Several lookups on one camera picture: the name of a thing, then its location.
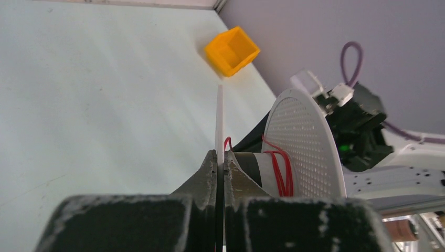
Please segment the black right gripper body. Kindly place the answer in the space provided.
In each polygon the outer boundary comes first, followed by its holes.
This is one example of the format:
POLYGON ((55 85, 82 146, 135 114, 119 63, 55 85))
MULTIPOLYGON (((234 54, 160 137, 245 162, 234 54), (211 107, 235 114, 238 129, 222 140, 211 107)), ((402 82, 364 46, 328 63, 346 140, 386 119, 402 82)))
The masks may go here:
POLYGON ((365 86, 340 84, 314 100, 326 114, 341 164, 348 170, 369 170, 394 152, 383 136, 387 114, 381 99, 365 86))

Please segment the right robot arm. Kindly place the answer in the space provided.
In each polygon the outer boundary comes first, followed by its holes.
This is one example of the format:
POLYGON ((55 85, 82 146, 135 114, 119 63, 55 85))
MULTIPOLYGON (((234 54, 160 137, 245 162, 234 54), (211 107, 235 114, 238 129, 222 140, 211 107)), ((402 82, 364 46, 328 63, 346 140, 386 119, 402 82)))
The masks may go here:
POLYGON ((444 196, 444 137, 390 124, 361 85, 288 89, 230 149, 272 196, 444 196))

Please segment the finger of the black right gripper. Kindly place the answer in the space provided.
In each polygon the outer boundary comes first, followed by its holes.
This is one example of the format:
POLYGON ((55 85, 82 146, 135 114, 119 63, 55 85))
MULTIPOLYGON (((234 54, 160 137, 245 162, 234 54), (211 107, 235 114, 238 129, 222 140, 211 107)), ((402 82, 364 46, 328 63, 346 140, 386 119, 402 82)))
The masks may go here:
POLYGON ((260 153, 262 149, 262 136, 266 129, 269 112, 263 119, 233 147, 234 152, 260 153))

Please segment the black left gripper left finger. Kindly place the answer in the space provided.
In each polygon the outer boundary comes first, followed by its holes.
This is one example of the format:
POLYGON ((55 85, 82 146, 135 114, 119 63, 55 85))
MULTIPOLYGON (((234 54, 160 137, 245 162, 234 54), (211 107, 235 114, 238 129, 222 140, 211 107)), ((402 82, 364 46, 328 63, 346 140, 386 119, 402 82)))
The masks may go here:
POLYGON ((213 251, 217 155, 167 195, 87 194, 54 210, 35 251, 213 251))

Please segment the white plastic cable spool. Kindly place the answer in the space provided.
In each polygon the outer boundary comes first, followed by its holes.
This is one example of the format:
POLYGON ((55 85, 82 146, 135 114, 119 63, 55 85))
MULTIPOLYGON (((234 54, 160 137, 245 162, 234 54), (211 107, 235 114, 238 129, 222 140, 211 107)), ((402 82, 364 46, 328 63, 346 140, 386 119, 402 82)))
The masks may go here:
POLYGON ((300 89, 274 102, 260 153, 225 153, 225 184, 236 197, 343 198, 340 157, 319 106, 300 89))

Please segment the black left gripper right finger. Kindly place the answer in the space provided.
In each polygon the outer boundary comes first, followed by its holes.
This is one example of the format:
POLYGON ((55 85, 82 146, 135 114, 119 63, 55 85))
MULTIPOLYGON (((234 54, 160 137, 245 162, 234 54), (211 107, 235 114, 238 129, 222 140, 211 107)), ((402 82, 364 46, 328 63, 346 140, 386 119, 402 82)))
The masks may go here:
POLYGON ((241 170, 224 164, 227 251, 392 251, 372 206, 356 198, 277 198, 241 170))

